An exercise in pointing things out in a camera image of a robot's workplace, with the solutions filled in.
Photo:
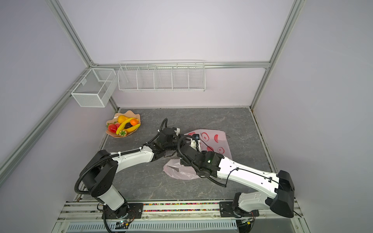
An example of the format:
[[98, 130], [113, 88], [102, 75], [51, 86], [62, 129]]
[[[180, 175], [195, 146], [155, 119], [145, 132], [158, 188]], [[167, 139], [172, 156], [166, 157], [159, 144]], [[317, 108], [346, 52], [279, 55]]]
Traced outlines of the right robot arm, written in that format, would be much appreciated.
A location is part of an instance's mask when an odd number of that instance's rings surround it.
[[294, 217], [295, 186], [288, 172], [264, 172], [214, 151], [200, 150], [194, 136], [180, 137], [176, 149], [181, 162], [192, 167], [200, 178], [222, 187], [226, 187], [228, 181], [234, 181], [260, 192], [259, 196], [237, 193], [233, 201], [237, 213], [269, 208], [282, 217]]

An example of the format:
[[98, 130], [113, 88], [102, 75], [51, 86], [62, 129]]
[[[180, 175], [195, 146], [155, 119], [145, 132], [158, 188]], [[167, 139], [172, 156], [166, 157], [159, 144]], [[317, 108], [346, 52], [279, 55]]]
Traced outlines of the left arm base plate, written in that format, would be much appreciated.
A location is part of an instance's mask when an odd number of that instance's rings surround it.
[[127, 203], [114, 211], [105, 205], [103, 216], [106, 219], [139, 219], [141, 218], [143, 207], [143, 203]]

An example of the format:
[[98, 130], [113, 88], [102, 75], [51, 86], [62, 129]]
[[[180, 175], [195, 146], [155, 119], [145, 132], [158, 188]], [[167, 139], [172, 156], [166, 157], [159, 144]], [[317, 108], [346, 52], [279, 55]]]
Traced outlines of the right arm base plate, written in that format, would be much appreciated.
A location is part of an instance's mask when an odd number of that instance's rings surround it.
[[245, 211], [238, 207], [237, 204], [233, 204], [233, 201], [219, 202], [219, 210], [221, 217], [258, 217], [259, 211]]

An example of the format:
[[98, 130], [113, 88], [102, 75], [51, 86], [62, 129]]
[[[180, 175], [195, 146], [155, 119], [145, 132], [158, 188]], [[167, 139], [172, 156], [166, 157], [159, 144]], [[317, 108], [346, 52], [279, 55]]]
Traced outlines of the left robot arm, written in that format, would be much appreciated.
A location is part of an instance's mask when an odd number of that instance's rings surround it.
[[114, 177], [124, 169], [154, 162], [167, 151], [176, 150], [180, 129], [168, 127], [167, 123], [165, 118], [156, 136], [137, 149], [114, 153], [98, 151], [81, 171], [74, 185], [75, 193], [90, 195], [112, 211], [126, 209], [126, 199], [113, 186]]

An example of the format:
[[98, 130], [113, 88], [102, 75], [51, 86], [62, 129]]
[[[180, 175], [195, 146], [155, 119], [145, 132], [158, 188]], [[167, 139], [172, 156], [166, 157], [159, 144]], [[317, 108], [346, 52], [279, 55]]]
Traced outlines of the yellow banana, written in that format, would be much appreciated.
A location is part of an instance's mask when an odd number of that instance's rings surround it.
[[131, 128], [125, 129], [125, 131], [127, 134], [131, 134], [132, 132], [135, 132], [140, 126], [141, 124], [139, 123], [135, 126], [132, 126]]
[[117, 132], [116, 132], [117, 135], [119, 134], [119, 132], [120, 132], [121, 130], [124, 129], [124, 126], [126, 125], [126, 123], [130, 122], [130, 120], [131, 120], [132, 118], [128, 118], [125, 122], [123, 122], [123, 123], [118, 127]]

